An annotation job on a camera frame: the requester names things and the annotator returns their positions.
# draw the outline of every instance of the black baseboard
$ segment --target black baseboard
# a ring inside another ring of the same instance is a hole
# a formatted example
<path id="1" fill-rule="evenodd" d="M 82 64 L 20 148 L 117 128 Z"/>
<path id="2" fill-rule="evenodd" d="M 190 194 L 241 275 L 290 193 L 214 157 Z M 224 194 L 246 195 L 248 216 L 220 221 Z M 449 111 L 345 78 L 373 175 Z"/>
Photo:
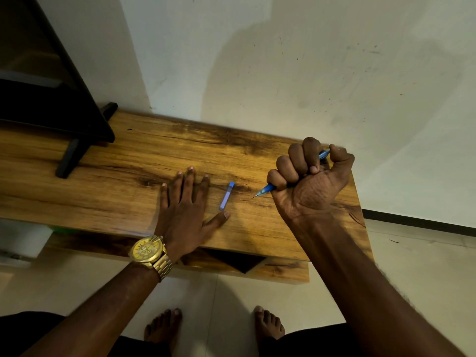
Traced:
<path id="1" fill-rule="evenodd" d="M 463 227 L 456 224 L 435 222 L 433 220 L 413 218 L 411 216 L 399 216 L 396 214 L 376 212 L 375 210 L 363 209 L 364 218 L 380 220 L 405 226 L 419 227 L 425 229 L 439 230 L 442 232 L 461 234 L 464 236 L 476 237 L 476 228 Z"/>

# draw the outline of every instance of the tv stand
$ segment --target tv stand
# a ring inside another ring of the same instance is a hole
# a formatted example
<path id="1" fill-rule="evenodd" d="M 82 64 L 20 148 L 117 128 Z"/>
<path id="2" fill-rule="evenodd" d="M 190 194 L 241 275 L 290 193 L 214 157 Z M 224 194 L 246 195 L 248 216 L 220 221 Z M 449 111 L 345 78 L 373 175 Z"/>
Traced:
<path id="1" fill-rule="evenodd" d="M 116 103 L 107 103 L 100 109 L 100 111 L 104 116 L 104 119 L 109 121 L 117 109 L 118 105 Z M 59 162 L 55 175 L 58 178 L 66 179 L 73 169 L 78 165 L 89 147 L 95 142 L 96 140 L 88 137 L 75 138 L 71 140 L 63 155 L 63 158 L 61 159 L 61 162 Z"/>

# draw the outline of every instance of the black pants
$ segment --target black pants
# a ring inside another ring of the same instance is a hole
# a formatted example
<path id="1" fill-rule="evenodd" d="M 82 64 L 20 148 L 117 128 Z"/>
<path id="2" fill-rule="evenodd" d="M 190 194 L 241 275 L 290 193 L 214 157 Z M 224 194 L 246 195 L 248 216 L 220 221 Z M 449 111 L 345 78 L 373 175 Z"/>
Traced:
<path id="1" fill-rule="evenodd" d="M 0 346 L 2 356 L 17 357 L 64 319 L 48 312 L 21 312 L 0 317 Z M 153 344 L 120 336 L 112 347 L 110 357 L 135 356 L 170 357 L 166 343 Z M 275 340 L 265 338 L 259 348 L 260 357 L 279 356 L 364 356 L 357 340 L 346 323 L 305 329 Z"/>

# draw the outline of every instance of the hand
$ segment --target hand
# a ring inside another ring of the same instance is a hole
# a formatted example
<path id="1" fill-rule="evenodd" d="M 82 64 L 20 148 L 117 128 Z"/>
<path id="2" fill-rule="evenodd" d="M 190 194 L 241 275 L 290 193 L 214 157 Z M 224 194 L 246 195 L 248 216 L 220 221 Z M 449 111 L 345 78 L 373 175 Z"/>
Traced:
<path id="1" fill-rule="evenodd" d="M 303 222 L 330 216 L 330 204 L 349 181 L 354 155 L 331 144 L 330 169 L 326 159 L 319 160 L 322 150 L 318 140 L 307 137 L 302 145 L 291 144 L 289 156 L 281 155 L 277 169 L 268 173 L 268 183 L 277 188 L 271 192 L 276 208 L 293 232 Z"/>
<path id="2" fill-rule="evenodd" d="M 164 237 L 172 263 L 193 252 L 230 216 L 229 212 L 221 212 L 208 223 L 203 222 L 210 178 L 208 175 L 203 177 L 192 201 L 194 179 L 194 168 L 189 167 L 185 178 L 182 172 L 178 172 L 170 188 L 165 183 L 160 188 L 160 212 L 155 234 Z"/>

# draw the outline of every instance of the wooden tabletop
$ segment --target wooden tabletop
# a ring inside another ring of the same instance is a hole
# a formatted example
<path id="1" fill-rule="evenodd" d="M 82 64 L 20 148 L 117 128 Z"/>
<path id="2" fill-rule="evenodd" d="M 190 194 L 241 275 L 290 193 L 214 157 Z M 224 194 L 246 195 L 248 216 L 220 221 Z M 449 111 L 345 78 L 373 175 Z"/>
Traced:
<path id="1" fill-rule="evenodd" d="M 308 260 L 271 195 L 251 197 L 266 184 L 276 158 L 295 140 L 181 119 L 118 111 L 112 144 L 92 146 L 68 179 L 55 169 L 68 138 L 20 125 L 0 125 L 0 217 L 72 229 L 144 236 L 158 214 L 158 191 L 193 165 L 211 186 L 206 216 L 230 181 L 230 220 L 204 246 Z M 335 216 L 372 258 L 353 178 L 337 196 Z"/>

